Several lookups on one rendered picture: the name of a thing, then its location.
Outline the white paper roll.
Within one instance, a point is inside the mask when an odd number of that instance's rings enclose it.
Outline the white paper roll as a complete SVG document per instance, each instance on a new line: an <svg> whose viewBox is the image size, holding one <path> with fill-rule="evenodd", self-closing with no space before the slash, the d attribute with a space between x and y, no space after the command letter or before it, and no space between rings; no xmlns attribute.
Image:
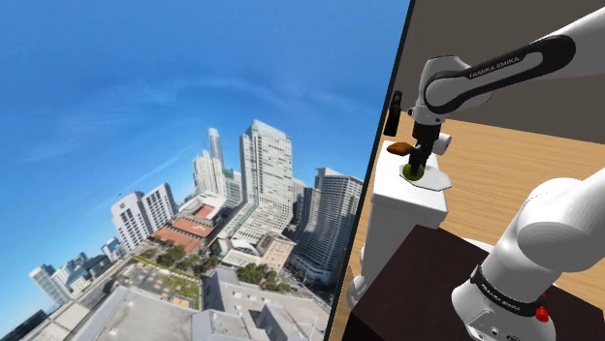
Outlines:
<svg viewBox="0 0 605 341"><path fill-rule="evenodd" d="M447 151L452 137L445 133L440 133L435 142L433 143L432 152L436 155L444 155Z"/></svg>

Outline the brown flat oblong object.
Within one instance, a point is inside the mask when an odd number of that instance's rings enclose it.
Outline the brown flat oblong object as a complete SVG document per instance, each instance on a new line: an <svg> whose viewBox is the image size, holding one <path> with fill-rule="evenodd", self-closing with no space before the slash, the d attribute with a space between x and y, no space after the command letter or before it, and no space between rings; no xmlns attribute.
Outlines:
<svg viewBox="0 0 605 341"><path fill-rule="evenodd" d="M409 155L412 149L413 146L411 144L403 141L394 142L387 147L389 153L401 157Z"/></svg>

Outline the black upright bottle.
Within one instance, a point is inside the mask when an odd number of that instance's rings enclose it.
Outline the black upright bottle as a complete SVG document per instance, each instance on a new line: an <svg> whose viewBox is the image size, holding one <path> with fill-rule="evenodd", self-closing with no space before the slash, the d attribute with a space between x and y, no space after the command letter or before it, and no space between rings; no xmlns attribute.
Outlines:
<svg viewBox="0 0 605 341"><path fill-rule="evenodd" d="M402 92L396 90L393 94L388 115L384 124L383 134L388 137L395 137L398 132L398 124L401 114L401 97Z"/></svg>

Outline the white flat hexagonal plate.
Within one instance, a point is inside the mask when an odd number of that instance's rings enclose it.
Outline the white flat hexagonal plate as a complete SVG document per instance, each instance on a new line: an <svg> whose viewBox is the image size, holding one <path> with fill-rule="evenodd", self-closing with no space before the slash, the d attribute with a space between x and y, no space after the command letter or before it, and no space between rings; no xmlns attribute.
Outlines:
<svg viewBox="0 0 605 341"><path fill-rule="evenodd" d="M439 168L426 165L424 169L425 172L423 177L417 181L409 181L404 177L401 177L416 187L432 190L434 192L441 192L452 187L452 181L449 175L441 171Z"/></svg>

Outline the white toilet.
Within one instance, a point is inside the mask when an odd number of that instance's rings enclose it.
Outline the white toilet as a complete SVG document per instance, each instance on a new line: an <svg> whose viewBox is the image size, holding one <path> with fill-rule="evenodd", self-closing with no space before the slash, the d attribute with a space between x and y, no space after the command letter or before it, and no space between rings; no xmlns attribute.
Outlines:
<svg viewBox="0 0 605 341"><path fill-rule="evenodd" d="M361 300L414 227L437 229L448 213L447 189L434 192L419 188L399 175L399 167L407 164L409 157L389 153L387 147L392 143L382 143L373 169L366 240L360 252L361 273L347 289L350 308ZM434 153L427 165L439 168Z"/></svg>

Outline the dark robot stand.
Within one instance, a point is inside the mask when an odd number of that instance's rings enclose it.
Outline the dark robot stand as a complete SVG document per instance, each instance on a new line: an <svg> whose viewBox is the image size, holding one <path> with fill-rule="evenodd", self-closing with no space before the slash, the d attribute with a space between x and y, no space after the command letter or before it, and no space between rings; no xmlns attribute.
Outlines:
<svg viewBox="0 0 605 341"><path fill-rule="evenodd" d="M474 341L451 292L487 256L445 230L414 228L352 309L342 341Z"/></svg>

